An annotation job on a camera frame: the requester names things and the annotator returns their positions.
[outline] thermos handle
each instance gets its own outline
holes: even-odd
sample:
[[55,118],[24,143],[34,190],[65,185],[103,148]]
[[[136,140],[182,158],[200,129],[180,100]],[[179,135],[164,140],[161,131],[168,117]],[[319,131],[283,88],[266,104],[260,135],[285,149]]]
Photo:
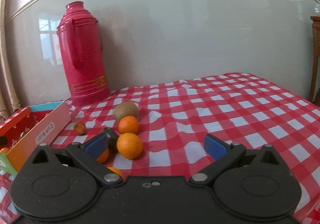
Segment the thermos handle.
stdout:
[[73,64],[73,66],[75,67],[75,69],[79,69],[81,66],[81,62],[79,59],[79,53],[77,51],[77,47],[76,47],[76,41],[75,41],[75,37],[76,37],[76,33],[75,33],[75,26],[73,24],[73,19],[71,19],[71,21],[66,22],[66,34],[67,34],[67,39],[69,42],[69,57],[70,57],[70,61]]
[[100,28],[99,28],[99,22],[97,19],[96,19],[96,25],[97,25],[97,29],[98,29],[98,33],[99,33],[100,46],[101,46],[101,51],[102,51],[103,43],[102,43],[102,38],[101,38],[101,33],[100,33]]

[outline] blue gripper pad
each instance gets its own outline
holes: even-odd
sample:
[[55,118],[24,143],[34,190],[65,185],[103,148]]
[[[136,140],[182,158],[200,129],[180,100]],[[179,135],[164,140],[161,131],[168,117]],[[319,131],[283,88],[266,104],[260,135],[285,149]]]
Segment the blue gripper pad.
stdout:
[[94,138],[82,145],[83,151],[94,159],[98,159],[100,155],[108,148],[108,138],[105,133],[96,135]]
[[225,156],[230,150],[230,145],[217,137],[207,134],[203,141],[204,150],[216,161]]

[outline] beige vertical pipe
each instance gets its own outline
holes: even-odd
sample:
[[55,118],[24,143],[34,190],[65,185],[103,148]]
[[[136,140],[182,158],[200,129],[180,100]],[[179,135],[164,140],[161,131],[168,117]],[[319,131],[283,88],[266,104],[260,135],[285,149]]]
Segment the beige vertical pipe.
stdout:
[[[5,40],[5,29],[4,29],[4,19],[5,19],[5,4],[6,0],[0,0],[0,63],[2,69],[3,82],[6,90],[6,95],[8,97],[12,112],[17,111],[21,108],[20,102],[17,98],[16,91],[14,89],[9,63],[7,56],[7,47]],[[4,104],[3,97],[0,98],[0,113],[2,110],[2,104]]]

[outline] wooden furniture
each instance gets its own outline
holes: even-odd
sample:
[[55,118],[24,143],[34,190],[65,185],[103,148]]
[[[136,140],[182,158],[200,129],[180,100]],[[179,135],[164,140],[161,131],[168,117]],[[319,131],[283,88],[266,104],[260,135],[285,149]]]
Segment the wooden furniture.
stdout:
[[320,56],[320,16],[311,16],[313,20],[313,66],[312,66],[312,78],[309,93],[309,101],[313,101],[313,96],[316,87],[317,68],[318,68],[318,56]]

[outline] thermos base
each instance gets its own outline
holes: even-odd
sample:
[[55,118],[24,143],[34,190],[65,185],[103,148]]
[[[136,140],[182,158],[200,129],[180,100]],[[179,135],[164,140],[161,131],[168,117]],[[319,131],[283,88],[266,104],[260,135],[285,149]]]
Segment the thermos base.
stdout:
[[99,92],[95,92],[90,95],[80,96],[80,97],[73,97],[71,96],[70,100],[72,101],[72,105],[75,107],[84,107],[84,106],[91,106],[97,103],[100,103],[104,99],[110,96],[110,90],[105,88]]

